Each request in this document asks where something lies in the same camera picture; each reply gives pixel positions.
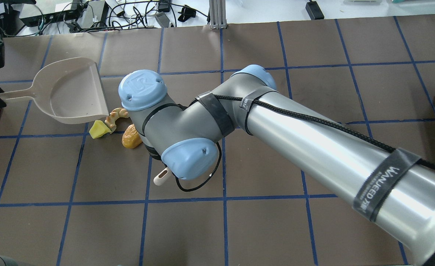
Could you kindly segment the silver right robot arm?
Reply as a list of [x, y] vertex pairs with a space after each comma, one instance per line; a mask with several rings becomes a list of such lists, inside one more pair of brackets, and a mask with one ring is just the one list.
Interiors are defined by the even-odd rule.
[[435, 266], [435, 165], [281, 95], [263, 67], [247, 66], [188, 107], [151, 70], [124, 77], [118, 95], [149, 153], [177, 180], [204, 174], [222, 156], [217, 143], [241, 128], [407, 246], [414, 265]]

